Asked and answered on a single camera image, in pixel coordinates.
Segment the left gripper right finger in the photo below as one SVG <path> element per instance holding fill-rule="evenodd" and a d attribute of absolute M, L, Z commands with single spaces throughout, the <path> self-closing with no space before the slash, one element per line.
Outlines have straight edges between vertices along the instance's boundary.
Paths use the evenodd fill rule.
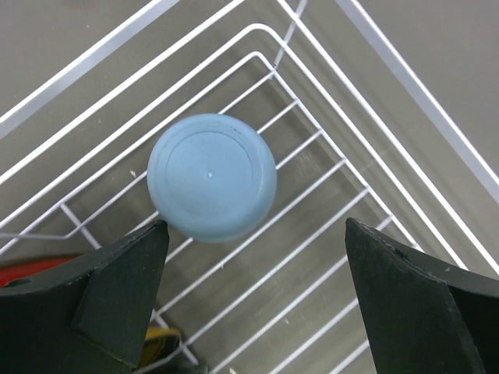
<path fill-rule="evenodd" d="M 345 247 L 379 373 L 496 373 L 498 281 L 345 222 Z"/>

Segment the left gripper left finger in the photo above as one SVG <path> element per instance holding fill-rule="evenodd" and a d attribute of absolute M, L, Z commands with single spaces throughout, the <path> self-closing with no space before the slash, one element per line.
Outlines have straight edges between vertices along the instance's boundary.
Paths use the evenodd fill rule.
<path fill-rule="evenodd" d="M 168 245 L 168 225 L 158 220 L 2 287 L 1 371 L 132 372 Z"/>

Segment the red floral bowl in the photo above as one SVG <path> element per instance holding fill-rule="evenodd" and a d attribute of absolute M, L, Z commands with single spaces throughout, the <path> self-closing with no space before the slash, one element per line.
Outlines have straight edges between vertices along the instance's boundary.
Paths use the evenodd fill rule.
<path fill-rule="evenodd" d="M 70 261 L 80 254 L 63 254 L 53 256 L 38 256 L 18 259 L 1 264 L 1 287 L 6 287 L 14 281 L 58 266 Z"/>

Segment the light blue cup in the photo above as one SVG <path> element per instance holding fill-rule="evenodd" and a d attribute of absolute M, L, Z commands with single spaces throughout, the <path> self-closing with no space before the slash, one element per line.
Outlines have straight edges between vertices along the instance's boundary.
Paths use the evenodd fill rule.
<path fill-rule="evenodd" d="M 201 114 L 170 126 L 147 164 L 147 188 L 159 214 L 198 242 L 230 242 L 270 212 L 278 176 L 270 147 L 245 122 Z"/>

